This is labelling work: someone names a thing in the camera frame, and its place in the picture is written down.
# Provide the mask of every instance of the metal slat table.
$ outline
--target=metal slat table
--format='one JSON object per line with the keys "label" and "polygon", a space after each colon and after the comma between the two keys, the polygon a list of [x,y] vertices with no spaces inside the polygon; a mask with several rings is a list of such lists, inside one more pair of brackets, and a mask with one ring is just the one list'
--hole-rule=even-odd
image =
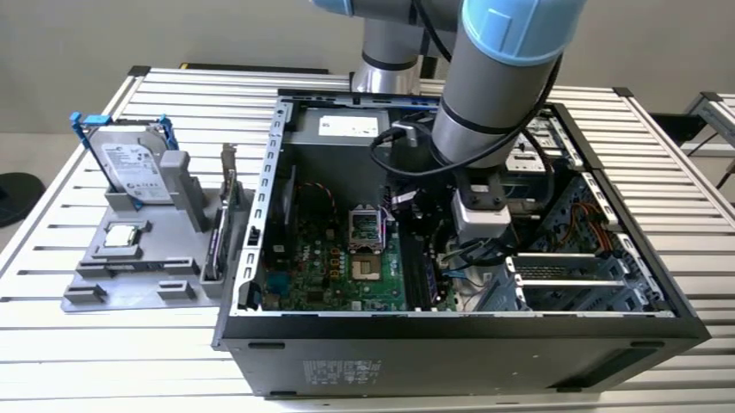
{"label": "metal slat table", "polygon": [[[349,79],[153,69],[126,79],[104,112],[167,114],[206,187],[219,186],[221,144],[237,143],[254,188],[278,88],[347,90]],[[442,82],[427,81],[423,93],[442,93]],[[217,308],[62,312],[106,208],[103,175],[78,148],[0,254],[0,411],[734,411],[735,212],[635,98],[557,87],[551,100],[570,109],[711,341],[599,395],[266,401],[210,348]]]}
{"label": "metal slat table", "polygon": [[686,112],[699,115],[730,145],[730,148],[722,148],[722,145],[711,145],[711,148],[731,150],[735,146],[735,95],[701,92]]}

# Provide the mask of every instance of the label sticker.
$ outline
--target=label sticker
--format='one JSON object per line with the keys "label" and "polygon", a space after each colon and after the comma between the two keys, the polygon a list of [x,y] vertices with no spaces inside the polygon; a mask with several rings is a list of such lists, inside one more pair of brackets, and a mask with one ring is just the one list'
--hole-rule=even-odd
{"label": "label sticker", "polygon": [[378,134],[378,118],[366,118],[363,116],[322,116],[319,120],[319,136],[375,138]]}
{"label": "label sticker", "polygon": [[149,148],[133,144],[103,144],[103,151],[130,196],[143,203],[171,201],[170,191]]}
{"label": "label sticker", "polygon": [[306,360],[303,371],[311,385],[374,385],[382,360]]}

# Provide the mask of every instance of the gray floor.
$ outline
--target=gray floor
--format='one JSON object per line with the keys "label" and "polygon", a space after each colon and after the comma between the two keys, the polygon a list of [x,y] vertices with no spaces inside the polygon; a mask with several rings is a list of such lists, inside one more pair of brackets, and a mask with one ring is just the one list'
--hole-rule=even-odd
{"label": "gray floor", "polygon": [[[71,134],[0,133],[0,174],[28,172],[48,185],[78,145]],[[0,228],[0,250],[19,226],[20,223]]]}

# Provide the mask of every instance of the black cable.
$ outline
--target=black cable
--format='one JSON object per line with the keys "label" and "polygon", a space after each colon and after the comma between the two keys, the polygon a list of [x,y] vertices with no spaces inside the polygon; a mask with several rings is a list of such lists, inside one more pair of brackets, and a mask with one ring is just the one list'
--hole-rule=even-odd
{"label": "black cable", "polygon": [[[493,245],[493,247],[487,249],[478,257],[470,256],[469,253],[461,254],[459,258],[462,259],[462,261],[466,262],[466,264],[458,268],[454,268],[453,271],[461,271],[463,269],[467,269],[475,266],[495,267],[497,265],[501,265],[506,261],[506,258],[509,258],[509,256],[511,256],[519,251],[519,247],[517,248],[509,247],[507,245],[501,243],[498,238],[494,238],[493,242],[495,243],[495,245]],[[494,256],[493,258],[487,258],[490,254],[499,254],[499,255]]]}
{"label": "black cable", "polygon": [[394,168],[391,165],[389,165],[386,162],[383,162],[383,160],[381,160],[377,155],[377,147],[381,144],[383,144],[386,141],[397,140],[397,139],[401,139],[403,136],[406,136],[406,131],[403,131],[399,128],[390,128],[386,132],[378,135],[378,138],[375,138],[375,140],[370,144],[370,157],[373,158],[374,162],[378,164],[381,168],[383,168],[386,171],[389,171],[397,176],[403,176],[407,178],[427,178],[429,176],[445,174],[447,172],[451,172],[455,169],[465,168],[471,163],[475,163],[485,157],[490,156],[495,151],[498,151],[510,142],[513,142],[513,140],[518,137],[518,134],[526,129],[526,127],[537,117],[537,114],[542,110],[543,105],[547,101],[547,98],[550,97],[551,89],[554,88],[554,83],[557,82],[561,67],[562,67],[562,56],[559,56],[559,59],[554,64],[554,69],[551,70],[550,78],[547,79],[547,83],[543,87],[539,100],[534,104],[531,111],[529,112],[529,114],[526,114],[526,117],[522,119],[521,123],[514,128],[514,130],[509,134],[506,134],[506,136],[498,139],[485,151],[477,153],[473,157],[469,157],[465,161],[442,166],[441,168],[437,168],[434,170],[426,170],[423,172],[410,172],[407,170],[399,170]]}
{"label": "black cable", "polygon": [[434,27],[433,20],[429,17],[429,13],[426,13],[422,0],[413,0],[413,2],[414,2],[414,8],[417,9],[417,12],[418,12],[418,16],[422,19],[422,23],[425,23],[426,31],[429,32],[429,37],[433,38],[433,42],[437,45],[437,48],[439,49],[439,53],[442,54],[442,56],[447,59],[449,62],[451,62],[450,49],[445,45],[445,42],[442,41],[442,38],[437,33],[437,28]]}
{"label": "black cable", "polygon": [[546,208],[550,203],[551,199],[554,198],[554,167],[551,166],[551,159],[547,155],[547,152],[543,151],[542,144],[537,141],[537,138],[531,135],[529,132],[529,129],[523,130],[523,135],[526,136],[526,139],[529,140],[529,143],[531,144],[533,148],[537,150],[537,153],[539,154],[539,158],[542,159],[543,168],[547,175],[547,193],[543,196],[542,205]]}
{"label": "black cable", "polygon": [[705,146],[706,143],[707,143],[709,141],[711,141],[711,140],[715,138],[715,136],[717,136],[717,132],[713,133],[713,136],[710,136],[707,139],[705,139],[705,140],[699,143],[698,147],[694,148],[694,149],[691,150],[691,152],[687,154],[687,157],[690,157],[691,154],[693,154],[694,152],[699,151],[699,148],[701,148],[702,146]]}
{"label": "black cable", "polygon": [[478,284],[477,282],[474,282],[473,280],[470,280],[467,277],[453,277],[451,275],[447,275],[447,278],[453,279],[453,280],[463,280],[463,281],[467,281],[470,284],[473,284],[475,287],[478,288],[485,288],[485,285],[482,284]]}
{"label": "black cable", "polygon": [[731,179],[731,175],[733,175],[733,174],[731,174],[730,172],[727,172],[727,173],[725,174],[723,179],[721,179],[721,181],[717,183],[715,188],[718,188],[718,189],[722,189],[722,188],[723,188],[725,184],[727,183],[727,180]]}
{"label": "black cable", "polygon": [[462,311],[467,311],[467,304],[470,304],[470,301],[481,294],[485,292],[485,290],[487,290],[487,284],[486,286],[477,292],[473,293],[473,295],[470,295],[470,297],[467,297],[467,299],[465,300],[465,303],[462,304]]}

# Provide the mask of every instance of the black stand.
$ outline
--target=black stand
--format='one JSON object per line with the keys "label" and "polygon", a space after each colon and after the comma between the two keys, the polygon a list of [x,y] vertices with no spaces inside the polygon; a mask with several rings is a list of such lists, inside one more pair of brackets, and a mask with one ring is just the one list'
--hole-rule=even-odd
{"label": "black stand", "polygon": [[695,114],[650,114],[677,144],[685,145],[702,132],[707,122]]}
{"label": "black stand", "polygon": [[31,174],[0,175],[0,228],[26,219],[44,191],[44,183]]}

